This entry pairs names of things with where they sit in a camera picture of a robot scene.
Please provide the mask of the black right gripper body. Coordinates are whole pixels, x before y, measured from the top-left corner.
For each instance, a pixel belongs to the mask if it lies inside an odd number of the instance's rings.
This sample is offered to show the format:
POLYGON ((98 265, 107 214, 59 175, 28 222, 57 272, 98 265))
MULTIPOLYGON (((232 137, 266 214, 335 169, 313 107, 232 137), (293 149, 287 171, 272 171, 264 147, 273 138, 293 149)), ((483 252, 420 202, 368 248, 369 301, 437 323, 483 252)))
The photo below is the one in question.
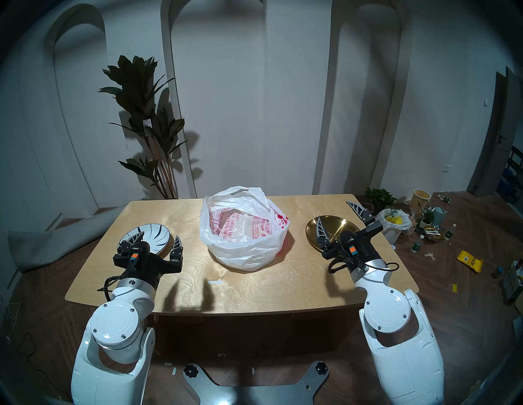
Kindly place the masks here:
POLYGON ((344 264, 337 268, 330 266, 329 272, 336 272, 344 267, 352 272, 357 268, 363 269, 367 262, 381 259, 371 239, 382 231, 382 224, 376 221, 355 233, 349 230, 343 231, 339 238, 324 245, 322 247, 324 259, 334 259, 334 264, 344 264))

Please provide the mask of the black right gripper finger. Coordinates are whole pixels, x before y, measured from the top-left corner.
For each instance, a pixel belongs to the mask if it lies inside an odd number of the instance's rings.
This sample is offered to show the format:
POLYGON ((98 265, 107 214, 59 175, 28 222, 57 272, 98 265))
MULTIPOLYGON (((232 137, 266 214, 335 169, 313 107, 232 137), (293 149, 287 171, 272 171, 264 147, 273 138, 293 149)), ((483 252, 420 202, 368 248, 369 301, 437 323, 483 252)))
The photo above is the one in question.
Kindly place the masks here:
POLYGON ((323 226, 322 216, 318 216, 316 221, 316 242, 320 249, 325 249, 329 245, 329 235, 323 226))
POLYGON ((356 213, 356 215, 360 218, 360 220, 364 223, 364 225, 369 226, 374 223, 374 216, 372 213, 363 206, 359 205, 358 203, 347 201, 346 202, 351 209, 356 213))

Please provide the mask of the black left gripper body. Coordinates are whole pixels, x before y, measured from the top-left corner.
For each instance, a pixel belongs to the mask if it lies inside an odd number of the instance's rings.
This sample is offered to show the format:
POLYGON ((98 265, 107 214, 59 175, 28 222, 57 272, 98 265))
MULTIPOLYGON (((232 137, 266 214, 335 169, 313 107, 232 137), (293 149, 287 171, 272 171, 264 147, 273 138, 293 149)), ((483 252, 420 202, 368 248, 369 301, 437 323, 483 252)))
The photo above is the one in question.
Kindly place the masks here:
POLYGON ((182 263, 164 260, 150 251, 147 242, 134 244, 128 254, 118 254, 113 257, 114 265, 124 269, 122 278, 137 278, 157 288, 160 279, 165 274, 175 274, 182 271, 182 263))

